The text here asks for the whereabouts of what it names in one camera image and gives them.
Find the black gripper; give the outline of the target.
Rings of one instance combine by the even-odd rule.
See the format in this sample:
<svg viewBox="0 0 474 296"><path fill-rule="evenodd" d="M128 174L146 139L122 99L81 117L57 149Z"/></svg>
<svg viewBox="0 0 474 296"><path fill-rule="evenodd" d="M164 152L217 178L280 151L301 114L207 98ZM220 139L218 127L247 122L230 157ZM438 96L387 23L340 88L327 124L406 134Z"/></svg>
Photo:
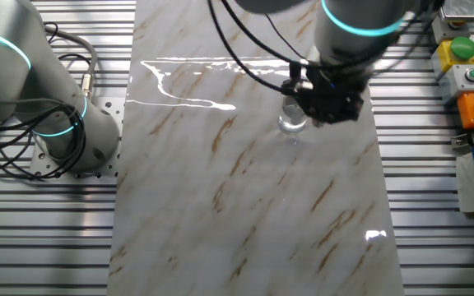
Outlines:
<svg viewBox="0 0 474 296"><path fill-rule="evenodd" d="M310 93L297 95L303 112L316 123L326 123L326 110L339 110L338 122L357 121L364 105L356 85L328 77L317 68L307 68L305 77L313 85Z"/></svg>

